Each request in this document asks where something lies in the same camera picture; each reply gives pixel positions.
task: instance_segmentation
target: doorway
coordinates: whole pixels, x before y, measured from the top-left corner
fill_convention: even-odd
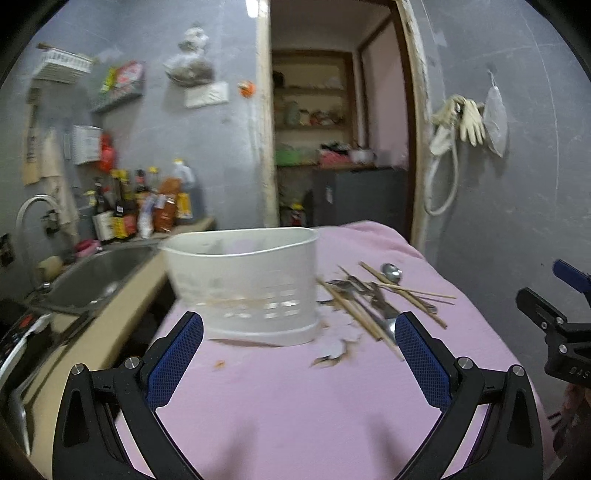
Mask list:
[[[373,220],[411,241],[413,83],[400,14],[380,3],[269,2],[282,225]]]

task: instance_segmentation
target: pink wall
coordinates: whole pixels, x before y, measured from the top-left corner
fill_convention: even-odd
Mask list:
[[[379,165],[408,170],[408,125],[404,76],[394,26],[363,52],[369,106],[369,146]]]

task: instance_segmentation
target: green container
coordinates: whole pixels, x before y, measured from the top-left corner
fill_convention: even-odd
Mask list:
[[[301,163],[300,153],[292,147],[281,147],[275,150],[275,165],[289,167]]]

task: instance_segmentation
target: box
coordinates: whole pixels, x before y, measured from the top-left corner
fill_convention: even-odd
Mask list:
[[[72,129],[72,160],[82,165],[100,160],[100,136],[102,129],[89,125],[74,125]]]

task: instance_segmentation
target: gray cabinet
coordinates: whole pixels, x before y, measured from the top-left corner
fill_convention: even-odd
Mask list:
[[[316,170],[313,175],[314,226],[372,220],[404,234],[406,170]]]

